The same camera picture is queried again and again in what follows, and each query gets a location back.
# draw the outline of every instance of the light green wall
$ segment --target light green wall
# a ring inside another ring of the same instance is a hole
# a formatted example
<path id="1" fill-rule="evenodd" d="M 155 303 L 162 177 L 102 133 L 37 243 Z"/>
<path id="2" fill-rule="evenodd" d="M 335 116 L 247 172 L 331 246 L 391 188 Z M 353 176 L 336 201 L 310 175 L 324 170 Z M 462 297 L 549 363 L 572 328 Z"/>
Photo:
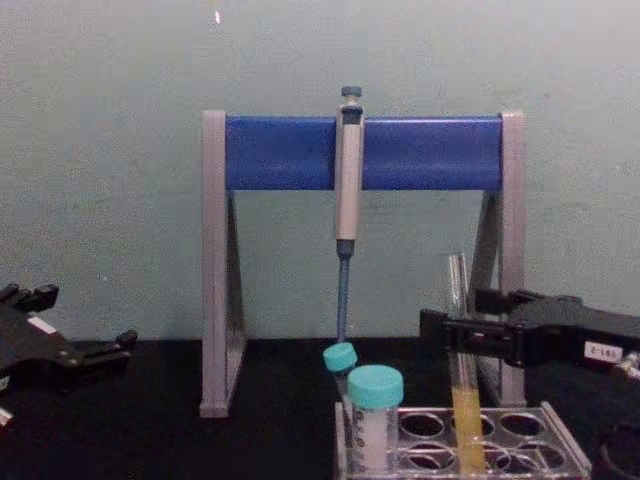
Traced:
<path id="1" fill-rule="evenodd" d="M 55 281 L 63 333 L 197 337 L 199 116 L 528 114 L 527 286 L 640 313 L 640 3 L 5 0 L 0 280 Z M 368 193 L 354 334 L 417 332 L 477 193 Z M 330 193 L 238 196 L 249 332 L 333 333 Z"/>

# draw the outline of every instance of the white label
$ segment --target white label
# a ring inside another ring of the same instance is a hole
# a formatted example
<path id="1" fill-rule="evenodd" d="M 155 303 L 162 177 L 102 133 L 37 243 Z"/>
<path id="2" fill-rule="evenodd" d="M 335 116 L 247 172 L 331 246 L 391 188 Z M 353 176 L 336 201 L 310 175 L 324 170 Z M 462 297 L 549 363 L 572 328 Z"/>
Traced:
<path id="1" fill-rule="evenodd" d="M 601 362 L 618 363 L 622 360 L 623 350 L 613 345 L 604 345 L 602 343 L 585 342 L 584 356 Z"/>
<path id="2" fill-rule="evenodd" d="M 57 332 L 55 328 L 53 328 L 51 325 L 49 325 L 47 322 L 45 322 L 39 317 L 29 317 L 29 323 L 34 327 L 39 328 L 47 335 L 51 335 L 52 333 Z"/>

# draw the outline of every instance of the test tube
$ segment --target test tube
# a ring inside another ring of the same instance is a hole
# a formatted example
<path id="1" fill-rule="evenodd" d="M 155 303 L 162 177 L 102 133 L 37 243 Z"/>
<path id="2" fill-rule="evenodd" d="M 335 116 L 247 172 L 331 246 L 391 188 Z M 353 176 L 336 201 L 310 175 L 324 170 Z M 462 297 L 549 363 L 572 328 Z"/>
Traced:
<path id="1" fill-rule="evenodd" d="M 355 368 L 358 355 L 351 343 L 340 342 L 326 348 L 322 352 L 322 358 L 324 358 L 327 370 L 333 374 L 342 399 L 342 408 L 344 408 L 347 418 L 351 421 L 352 409 L 351 400 L 349 400 L 349 395 L 347 394 L 347 376 Z"/>
<path id="2" fill-rule="evenodd" d="M 384 365 L 355 368 L 347 381 L 353 403 L 352 460 L 359 472 L 391 474 L 398 463 L 398 405 L 402 374 Z"/>
<path id="3" fill-rule="evenodd" d="M 449 280 L 447 314 L 452 318 L 465 318 L 468 316 L 468 310 L 467 269 L 464 254 L 449 255 L 447 267 Z M 450 353 L 449 374 L 461 473 L 484 473 L 485 458 L 481 444 L 482 417 L 475 357 L 462 353 Z"/>

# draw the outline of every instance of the gray stand leg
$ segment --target gray stand leg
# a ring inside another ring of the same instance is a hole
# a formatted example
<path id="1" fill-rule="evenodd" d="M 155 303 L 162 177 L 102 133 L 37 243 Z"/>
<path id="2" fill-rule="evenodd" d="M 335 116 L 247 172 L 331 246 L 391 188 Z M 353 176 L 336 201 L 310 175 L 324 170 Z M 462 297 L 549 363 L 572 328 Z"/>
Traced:
<path id="1" fill-rule="evenodd" d="M 225 184 L 225 123 L 224 112 L 203 114 L 202 303 L 205 331 L 200 416 L 216 418 L 229 415 L 245 345 L 235 209 Z"/>
<path id="2" fill-rule="evenodd" d="M 475 289 L 491 286 L 496 256 L 498 283 L 503 293 L 524 288 L 526 236 L 524 115 L 502 114 L 502 191 L 485 192 L 471 269 L 471 311 Z M 525 406 L 524 372 L 497 360 L 483 358 L 480 372 L 496 404 Z"/>

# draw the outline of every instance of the yellow liquid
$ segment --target yellow liquid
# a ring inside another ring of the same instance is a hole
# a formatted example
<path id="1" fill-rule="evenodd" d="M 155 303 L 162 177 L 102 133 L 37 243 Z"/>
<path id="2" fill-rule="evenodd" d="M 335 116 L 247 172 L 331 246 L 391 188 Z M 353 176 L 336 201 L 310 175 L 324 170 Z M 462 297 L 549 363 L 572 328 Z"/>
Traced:
<path id="1" fill-rule="evenodd" d="M 485 473 L 484 449 L 479 443 L 482 441 L 482 418 L 478 390 L 454 387 L 451 393 L 460 473 Z"/>

